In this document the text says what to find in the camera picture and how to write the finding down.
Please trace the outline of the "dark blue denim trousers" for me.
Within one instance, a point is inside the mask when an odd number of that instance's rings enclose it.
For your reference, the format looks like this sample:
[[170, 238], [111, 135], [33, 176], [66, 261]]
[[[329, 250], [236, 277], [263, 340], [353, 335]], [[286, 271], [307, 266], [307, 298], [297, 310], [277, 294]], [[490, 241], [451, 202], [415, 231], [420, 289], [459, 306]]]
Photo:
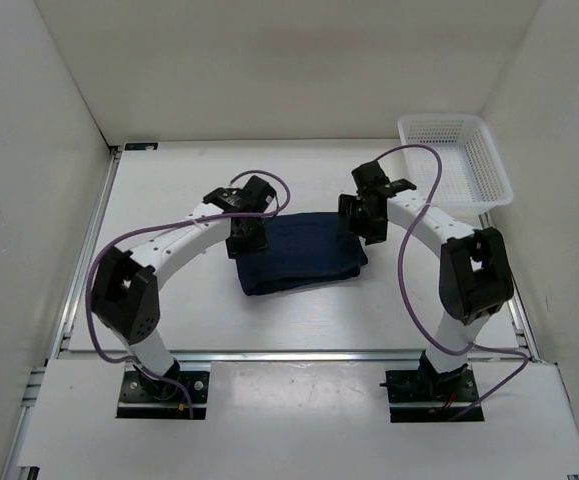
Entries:
[[357, 277], [368, 264], [359, 238], [338, 231], [335, 212], [282, 215], [265, 225], [267, 248], [236, 258], [247, 296], [262, 296]]

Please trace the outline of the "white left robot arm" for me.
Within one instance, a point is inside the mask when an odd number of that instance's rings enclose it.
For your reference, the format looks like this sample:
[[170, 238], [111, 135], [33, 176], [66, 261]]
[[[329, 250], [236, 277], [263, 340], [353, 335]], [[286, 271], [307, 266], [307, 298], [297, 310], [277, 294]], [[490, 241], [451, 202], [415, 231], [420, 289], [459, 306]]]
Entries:
[[263, 170], [243, 172], [242, 187], [228, 184], [206, 194], [182, 220], [144, 227], [120, 235], [97, 254], [86, 280], [85, 316], [92, 345], [101, 359], [113, 363], [97, 337], [102, 323], [124, 346], [130, 362], [157, 400], [186, 389], [179, 382], [179, 364], [157, 330], [160, 291], [185, 265], [210, 247], [225, 243], [235, 259], [267, 246], [266, 220], [276, 216], [272, 181]]

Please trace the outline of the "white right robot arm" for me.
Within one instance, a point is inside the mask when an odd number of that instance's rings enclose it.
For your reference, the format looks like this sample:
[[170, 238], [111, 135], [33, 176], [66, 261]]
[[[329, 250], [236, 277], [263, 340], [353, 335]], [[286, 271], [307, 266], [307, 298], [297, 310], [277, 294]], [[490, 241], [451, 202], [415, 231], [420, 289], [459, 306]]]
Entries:
[[338, 200], [339, 231], [367, 245], [387, 239], [390, 224], [406, 230], [398, 253], [398, 287], [404, 294], [406, 243], [416, 238], [439, 260], [443, 314], [419, 360], [418, 387], [429, 399], [446, 396], [467, 368], [468, 352], [490, 319], [514, 293], [502, 234], [476, 229], [432, 207], [406, 179], [392, 181], [377, 161], [352, 171], [354, 195]]

